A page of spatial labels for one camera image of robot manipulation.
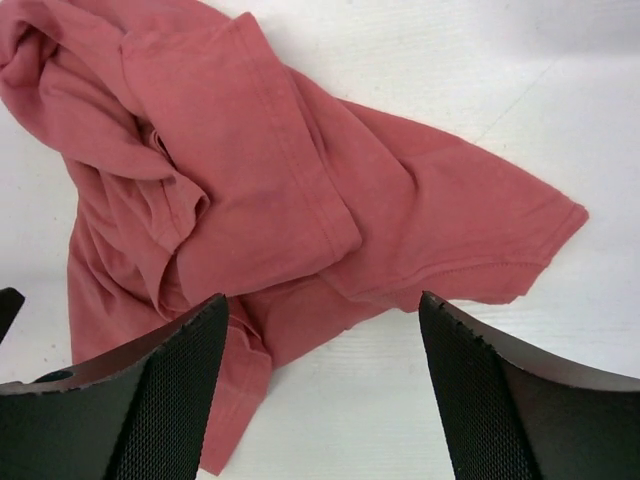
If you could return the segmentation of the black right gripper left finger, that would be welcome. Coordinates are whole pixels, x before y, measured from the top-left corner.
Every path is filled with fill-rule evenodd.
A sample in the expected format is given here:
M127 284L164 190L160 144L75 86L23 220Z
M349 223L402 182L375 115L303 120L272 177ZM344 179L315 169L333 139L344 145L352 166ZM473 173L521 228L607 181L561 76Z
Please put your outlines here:
M89 361L2 384L2 478L195 478L228 319L216 294Z

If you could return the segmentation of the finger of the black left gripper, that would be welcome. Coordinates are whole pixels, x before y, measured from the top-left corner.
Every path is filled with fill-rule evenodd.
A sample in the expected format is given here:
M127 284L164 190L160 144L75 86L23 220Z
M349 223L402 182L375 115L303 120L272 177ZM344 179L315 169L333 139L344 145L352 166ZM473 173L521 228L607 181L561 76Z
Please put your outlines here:
M6 337L24 302L25 296L13 287L0 291L0 342Z

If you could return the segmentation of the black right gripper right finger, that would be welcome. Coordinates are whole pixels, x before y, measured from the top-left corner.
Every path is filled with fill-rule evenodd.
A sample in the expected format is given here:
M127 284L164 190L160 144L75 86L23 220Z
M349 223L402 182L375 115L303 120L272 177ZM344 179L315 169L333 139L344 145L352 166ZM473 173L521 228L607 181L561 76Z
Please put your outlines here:
M456 478L638 479L638 379L542 350L430 292L419 322Z

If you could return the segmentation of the red t shirt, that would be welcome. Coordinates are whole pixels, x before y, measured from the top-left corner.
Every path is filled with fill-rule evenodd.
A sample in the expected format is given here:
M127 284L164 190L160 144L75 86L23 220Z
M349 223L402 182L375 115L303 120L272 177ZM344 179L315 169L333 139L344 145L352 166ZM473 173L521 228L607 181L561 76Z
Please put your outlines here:
M215 475L274 370L426 290L509 303L588 218L459 137L332 96L252 15L198 1L5 1L1 98L77 188L75 362L227 295Z

